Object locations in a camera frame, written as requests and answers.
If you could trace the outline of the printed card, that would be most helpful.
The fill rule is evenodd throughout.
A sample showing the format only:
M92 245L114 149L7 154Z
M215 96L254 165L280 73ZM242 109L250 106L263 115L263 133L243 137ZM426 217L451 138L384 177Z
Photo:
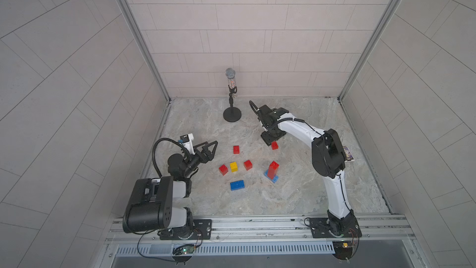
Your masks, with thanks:
M352 155L350 149L348 148L347 145L343 145L343 151L345 153L345 162L346 163L350 163L350 162L354 162L355 161L355 158L354 156Z

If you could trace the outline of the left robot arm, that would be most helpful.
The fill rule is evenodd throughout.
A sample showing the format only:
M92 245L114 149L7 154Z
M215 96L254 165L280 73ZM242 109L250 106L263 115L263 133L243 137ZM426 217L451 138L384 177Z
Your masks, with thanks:
M167 176L162 175L156 161L156 150L162 142L169 142L182 151L168 158ZM214 159L217 147L217 141L192 145L192 140L186 136L179 141L170 138L157 140L152 146L152 165L159 177L136 181L123 215L123 231L145 235L153 231L182 228L186 233L192 232L190 209L174 207L173 201L190 196L192 176L198 172L199 165Z

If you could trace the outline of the black microphone stand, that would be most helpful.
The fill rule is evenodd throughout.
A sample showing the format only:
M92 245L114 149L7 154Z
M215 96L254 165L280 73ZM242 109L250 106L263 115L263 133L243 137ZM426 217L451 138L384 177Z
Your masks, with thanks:
M238 88L229 88L229 107L223 112L223 118L227 122L237 122L240 120L242 113L239 108L234 106L234 95Z

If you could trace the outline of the dark blue lego brick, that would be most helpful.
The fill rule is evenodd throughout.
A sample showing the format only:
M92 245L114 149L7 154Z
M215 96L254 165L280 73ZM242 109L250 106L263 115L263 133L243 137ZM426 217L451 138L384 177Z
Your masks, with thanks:
M234 181L230 183L231 191L237 191L245 188L244 180Z

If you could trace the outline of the yellow lego brick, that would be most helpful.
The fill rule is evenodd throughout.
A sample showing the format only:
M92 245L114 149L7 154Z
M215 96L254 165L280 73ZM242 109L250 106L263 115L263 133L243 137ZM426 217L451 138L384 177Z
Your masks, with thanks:
M231 163L230 169L231 169L231 172L238 172L238 164L236 162Z

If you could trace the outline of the aluminium rail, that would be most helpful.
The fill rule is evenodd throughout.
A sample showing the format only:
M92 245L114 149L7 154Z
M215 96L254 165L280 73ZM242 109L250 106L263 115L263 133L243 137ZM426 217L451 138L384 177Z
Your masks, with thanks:
M361 214L357 215L361 238L355 234L348 234L336 238L330 234L323 235L317 232L318 238L312 234L309 215L242 215L242 216L209 216L203 220L211 220L211 227L207 227L203 234L205 239L189 240L161 240L157 231L144 236L124 233L121 219L113 219L106 229L105 243L258 243L258 242L314 242L333 241L360 243L377 240L413 240L417 237L405 215L392 214Z

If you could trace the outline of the glittery silver microphone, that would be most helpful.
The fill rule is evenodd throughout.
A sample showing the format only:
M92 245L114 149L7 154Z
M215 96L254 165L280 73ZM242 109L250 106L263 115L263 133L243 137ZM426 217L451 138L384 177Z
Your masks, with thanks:
M237 93L237 86L235 81L236 71L233 68L227 68L225 75L228 79L228 88L232 95Z

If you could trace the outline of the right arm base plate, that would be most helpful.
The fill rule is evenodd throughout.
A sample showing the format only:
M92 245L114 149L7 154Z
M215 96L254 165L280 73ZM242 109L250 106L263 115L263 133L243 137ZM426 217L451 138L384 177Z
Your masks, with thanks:
M304 219L304 225L311 230L313 238L361 238L357 219L349 215L338 218L310 218Z

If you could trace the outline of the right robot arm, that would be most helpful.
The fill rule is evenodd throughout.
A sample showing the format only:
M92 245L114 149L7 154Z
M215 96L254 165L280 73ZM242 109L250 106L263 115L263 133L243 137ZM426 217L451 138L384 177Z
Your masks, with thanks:
M268 146L290 134L311 149L312 166L323 177L327 191L327 229L334 236L341 236L355 216L345 189L346 154L338 133L314 127L284 108L257 107L252 101L249 104L264 128L261 138Z

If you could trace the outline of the right circuit board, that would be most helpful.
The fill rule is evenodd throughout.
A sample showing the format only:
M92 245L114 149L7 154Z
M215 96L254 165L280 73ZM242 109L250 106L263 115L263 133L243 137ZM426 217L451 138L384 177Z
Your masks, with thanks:
M334 254L333 256L340 261L349 262L358 250L359 243L352 243L350 241L333 241Z

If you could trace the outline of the left green circuit board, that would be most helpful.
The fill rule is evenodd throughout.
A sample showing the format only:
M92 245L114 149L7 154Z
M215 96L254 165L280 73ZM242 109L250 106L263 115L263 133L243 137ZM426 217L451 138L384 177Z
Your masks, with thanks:
M197 250L197 246L194 244L185 244L176 247L172 252L172 259L176 263L186 263L189 261Z

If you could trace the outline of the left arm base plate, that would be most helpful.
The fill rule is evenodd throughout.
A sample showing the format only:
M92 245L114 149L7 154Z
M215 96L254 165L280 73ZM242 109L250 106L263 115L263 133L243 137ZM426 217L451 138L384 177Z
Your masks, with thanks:
M159 231L158 235L160 240L209 240L212 226L211 219L194 219L184 227Z

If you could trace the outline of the light blue lego brick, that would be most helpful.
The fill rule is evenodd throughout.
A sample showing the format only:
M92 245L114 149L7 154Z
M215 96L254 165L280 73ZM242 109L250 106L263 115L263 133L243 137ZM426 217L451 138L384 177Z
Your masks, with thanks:
M265 176L267 179L269 179L270 181L272 181L273 183L276 183L277 180L279 179L279 177L278 177L276 174L274 174L272 177L270 177L269 174L268 174L268 170L266 170L266 171L264 172L264 176Z

